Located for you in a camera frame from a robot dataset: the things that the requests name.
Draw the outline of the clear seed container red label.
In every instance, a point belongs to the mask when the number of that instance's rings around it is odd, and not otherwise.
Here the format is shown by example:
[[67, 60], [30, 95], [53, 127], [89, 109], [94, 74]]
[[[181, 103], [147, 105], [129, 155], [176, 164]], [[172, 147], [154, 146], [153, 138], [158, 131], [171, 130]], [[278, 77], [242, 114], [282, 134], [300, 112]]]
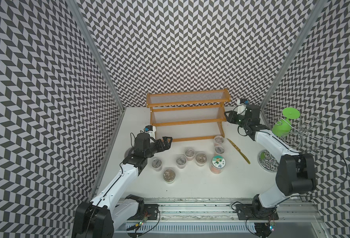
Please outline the clear seed container red label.
[[176, 165], [179, 169], [184, 169], [186, 167], [187, 158], [184, 155], [181, 155], [176, 158]]

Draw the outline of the orange wooden tiered shelf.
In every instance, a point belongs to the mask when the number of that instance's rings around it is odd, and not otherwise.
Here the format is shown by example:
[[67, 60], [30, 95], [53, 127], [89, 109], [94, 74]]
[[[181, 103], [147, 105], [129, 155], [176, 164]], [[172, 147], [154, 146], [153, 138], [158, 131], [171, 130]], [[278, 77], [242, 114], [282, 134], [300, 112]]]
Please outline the orange wooden tiered shelf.
[[150, 94], [146, 96], [146, 107], [150, 109], [150, 126], [153, 136], [161, 139], [160, 127], [179, 127], [182, 125], [216, 124], [219, 133], [213, 135], [182, 136], [173, 138], [174, 142], [214, 139], [225, 137], [223, 122], [225, 103], [231, 101], [227, 89], [192, 91], [178, 93]]

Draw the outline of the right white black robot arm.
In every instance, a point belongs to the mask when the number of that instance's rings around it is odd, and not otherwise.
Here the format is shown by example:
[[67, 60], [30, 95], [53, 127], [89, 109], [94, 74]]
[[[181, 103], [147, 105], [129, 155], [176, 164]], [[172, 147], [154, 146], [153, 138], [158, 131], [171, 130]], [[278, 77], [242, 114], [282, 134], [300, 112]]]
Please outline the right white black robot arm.
[[246, 135], [262, 145], [279, 163], [275, 185], [253, 197], [245, 218], [264, 220], [274, 214], [279, 204], [294, 194], [302, 194], [316, 189], [314, 158], [309, 153], [292, 149], [281, 141], [267, 126], [260, 124], [260, 108], [247, 105], [245, 114], [235, 110], [225, 111], [226, 121], [244, 129]]

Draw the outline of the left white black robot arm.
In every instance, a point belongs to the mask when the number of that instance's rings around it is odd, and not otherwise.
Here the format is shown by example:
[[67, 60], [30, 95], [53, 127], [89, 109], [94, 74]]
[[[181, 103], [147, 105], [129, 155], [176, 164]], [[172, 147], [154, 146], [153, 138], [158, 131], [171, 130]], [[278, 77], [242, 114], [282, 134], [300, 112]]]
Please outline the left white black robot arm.
[[129, 218], [141, 215], [144, 205], [141, 197], [128, 196], [122, 204], [119, 200], [146, 167], [148, 158], [171, 148], [172, 137], [156, 139], [153, 135], [152, 131], [139, 133], [112, 181], [90, 202], [78, 206], [73, 238], [111, 238]]

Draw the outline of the clear seed container front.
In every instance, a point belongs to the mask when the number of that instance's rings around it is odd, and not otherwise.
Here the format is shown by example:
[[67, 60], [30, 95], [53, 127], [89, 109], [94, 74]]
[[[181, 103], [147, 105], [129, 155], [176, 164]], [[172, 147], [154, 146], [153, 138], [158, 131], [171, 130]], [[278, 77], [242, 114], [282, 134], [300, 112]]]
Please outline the clear seed container front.
[[166, 168], [163, 171], [162, 178], [166, 183], [173, 183], [176, 180], [176, 170], [174, 168]]

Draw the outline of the clear seed container beige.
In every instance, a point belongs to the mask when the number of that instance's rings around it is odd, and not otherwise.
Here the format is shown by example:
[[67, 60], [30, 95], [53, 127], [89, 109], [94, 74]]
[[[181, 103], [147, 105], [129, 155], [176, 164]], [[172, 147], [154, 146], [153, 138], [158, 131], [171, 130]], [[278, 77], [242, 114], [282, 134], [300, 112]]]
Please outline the clear seed container beige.
[[204, 166], [207, 163], [207, 155], [203, 152], [199, 152], [195, 155], [196, 164], [200, 167]]

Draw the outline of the lilac stacked bowls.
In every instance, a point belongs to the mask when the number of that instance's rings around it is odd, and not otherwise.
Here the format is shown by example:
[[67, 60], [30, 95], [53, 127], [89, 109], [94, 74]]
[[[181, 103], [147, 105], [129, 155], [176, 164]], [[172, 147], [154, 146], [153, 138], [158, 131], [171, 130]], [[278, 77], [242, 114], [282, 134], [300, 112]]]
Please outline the lilac stacked bowls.
[[124, 157], [126, 158], [126, 157], [129, 157], [132, 153], [134, 152], [134, 148], [129, 148], [126, 152], [125, 152], [125, 154], [124, 154]]

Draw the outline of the green plastic goblet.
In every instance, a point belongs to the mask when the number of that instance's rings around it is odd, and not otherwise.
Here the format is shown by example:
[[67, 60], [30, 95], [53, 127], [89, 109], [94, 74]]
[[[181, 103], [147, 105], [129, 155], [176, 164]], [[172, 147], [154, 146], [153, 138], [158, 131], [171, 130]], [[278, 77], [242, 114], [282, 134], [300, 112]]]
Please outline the green plastic goblet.
[[282, 111], [283, 117], [280, 118], [272, 128], [273, 134], [278, 137], [281, 137], [285, 133], [289, 133], [292, 129], [291, 120], [296, 120], [300, 117], [299, 110], [287, 107]]

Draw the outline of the pink jar floral lid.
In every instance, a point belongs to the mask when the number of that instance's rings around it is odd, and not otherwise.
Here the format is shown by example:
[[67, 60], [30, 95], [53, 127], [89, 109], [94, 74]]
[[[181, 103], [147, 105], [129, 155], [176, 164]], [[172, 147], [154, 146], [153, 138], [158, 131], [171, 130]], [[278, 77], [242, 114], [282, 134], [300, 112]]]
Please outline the pink jar floral lid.
[[211, 159], [210, 170], [214, 174], [220, 174], [226, 166], [226, 160], [224, 157], [216, 155]]

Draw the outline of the aluminium front rail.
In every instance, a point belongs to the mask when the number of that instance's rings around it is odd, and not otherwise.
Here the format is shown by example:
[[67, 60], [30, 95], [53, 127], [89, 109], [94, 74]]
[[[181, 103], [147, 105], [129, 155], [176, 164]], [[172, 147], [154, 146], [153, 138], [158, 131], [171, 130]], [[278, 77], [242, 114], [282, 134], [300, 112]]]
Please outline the aluminium front rail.
[[[161, 219], [165, 222], [238, 222], [231, 208], [235, 199], [228, 198], [145, 198], [146, 204], [158, 204]], [[278, 222], [322, 223], [313, 203], [288, 200], [277, 207]]]

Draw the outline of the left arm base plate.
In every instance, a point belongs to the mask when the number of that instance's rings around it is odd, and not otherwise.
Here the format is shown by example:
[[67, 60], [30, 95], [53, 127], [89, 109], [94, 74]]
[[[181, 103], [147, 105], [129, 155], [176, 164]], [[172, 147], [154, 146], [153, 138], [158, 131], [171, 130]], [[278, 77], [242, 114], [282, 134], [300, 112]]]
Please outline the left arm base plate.
[[130, 217], [128, 221], [133, 220], [143, 220], [144, 218], [147, 218], [149, 221], [157, 220], [159, 216], [159, 205], [158, 204], [144, 204], [144, 206], [141, 206], [138, 208], [137, 213]]

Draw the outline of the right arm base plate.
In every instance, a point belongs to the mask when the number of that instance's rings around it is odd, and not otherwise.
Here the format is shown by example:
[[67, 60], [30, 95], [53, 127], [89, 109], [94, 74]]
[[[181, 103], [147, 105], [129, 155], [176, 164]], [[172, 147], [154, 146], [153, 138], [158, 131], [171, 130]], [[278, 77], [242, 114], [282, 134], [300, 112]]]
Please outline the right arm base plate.
[[246, 219], [273, 221], [279, 220], [279, 215], [276, 208], [263, 208], [259, 206], [252, 206], [249, 204], [237, 203], [234, 205], [238, 219], [244, 221]]

